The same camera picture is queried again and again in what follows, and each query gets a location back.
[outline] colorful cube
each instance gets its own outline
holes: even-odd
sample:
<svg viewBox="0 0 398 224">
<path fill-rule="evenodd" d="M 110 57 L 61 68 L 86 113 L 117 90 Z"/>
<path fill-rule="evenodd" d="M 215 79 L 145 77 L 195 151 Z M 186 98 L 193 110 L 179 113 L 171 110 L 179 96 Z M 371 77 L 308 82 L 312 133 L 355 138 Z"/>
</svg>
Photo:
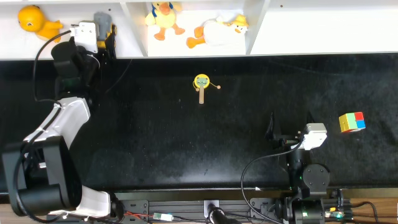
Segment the colorful cube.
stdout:
<svg viewBox="0 0 398 224">
<path fill-rule="evenodd" d="M 365 127 L 365 120 L 362 112 L 346 113 L 338 118 L 342 133 L 360 131 Z"/>
</svg>

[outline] blue square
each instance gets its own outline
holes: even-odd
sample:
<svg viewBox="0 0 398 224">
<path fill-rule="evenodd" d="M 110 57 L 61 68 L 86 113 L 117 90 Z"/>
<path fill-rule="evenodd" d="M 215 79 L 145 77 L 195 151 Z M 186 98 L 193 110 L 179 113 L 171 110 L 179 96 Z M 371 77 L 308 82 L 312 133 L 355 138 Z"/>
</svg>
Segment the blue square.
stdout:
<svg viewBox="0 0 398 224">
<path fill-rule="evenodd" d="M 356 125 L 358 128 L 366 128 L 365 127 L 365 121 L 357 121 Z"/>
</svg>

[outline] black tabletop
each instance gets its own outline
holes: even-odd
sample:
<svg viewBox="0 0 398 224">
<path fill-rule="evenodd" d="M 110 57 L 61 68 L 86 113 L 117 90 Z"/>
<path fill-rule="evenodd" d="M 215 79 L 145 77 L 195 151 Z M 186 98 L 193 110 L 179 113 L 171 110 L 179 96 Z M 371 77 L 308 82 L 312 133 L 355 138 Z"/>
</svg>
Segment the black tabletop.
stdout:
<svg viewBox="0 0 398 224">
<path fill-rule="evenodd" d="M 311 151 L 331 170 L 331 187 L 397 187 L 397 54 L 137 59 L 80 129 L 70 154 L 84 185 L 98 190 L 237 188 L 245 165 L 272 153 L 271 112 L 286 133 L 311 112 L 328 138 Z M 105 72 L 115 82 L 129 60 Z M 21 141 L 48 115 L 34 103 L 32 62 L 0 63 L 0 146 Z M 198 104 L 193 78 L 217 90 Z M 39 96 L 53 92 L 51 62 L 40 62 Z M 338 117 L 364 113 L 366 129 L 340 133 Z M 0 164 L 0 191 L 6 191 Z M 277 159 L 258 161 L 248 187 L 285 189 Z"/>
</svg>

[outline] wooden handle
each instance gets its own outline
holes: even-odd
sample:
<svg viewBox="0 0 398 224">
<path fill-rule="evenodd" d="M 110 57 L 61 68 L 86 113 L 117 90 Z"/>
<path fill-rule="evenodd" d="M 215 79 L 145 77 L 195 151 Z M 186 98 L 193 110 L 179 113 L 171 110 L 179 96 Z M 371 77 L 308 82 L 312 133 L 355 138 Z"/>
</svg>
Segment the wooden handle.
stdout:
<svg viewBox="0 0 398 224">
<path fill-rule="evenodd" d="M 199 88 L 199 104 L 205 103 L 205 89 L 203 86 Z"/>
</svg>

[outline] yellow hat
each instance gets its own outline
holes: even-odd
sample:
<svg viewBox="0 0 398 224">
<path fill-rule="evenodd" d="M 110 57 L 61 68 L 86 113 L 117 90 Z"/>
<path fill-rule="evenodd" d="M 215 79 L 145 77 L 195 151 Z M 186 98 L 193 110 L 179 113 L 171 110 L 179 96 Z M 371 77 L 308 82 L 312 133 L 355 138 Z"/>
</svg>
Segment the yellow hat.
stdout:
<svg viewBox="0 0 398 224">
<path fill-rule="evenodd" d="M 249 24 L 246 22 L 246 16 L 244 15 L 236 16 L 236 19 L 232 22 L 232 24 L 236 24 L 238 26 L 249 26 Z"/>
</svg>

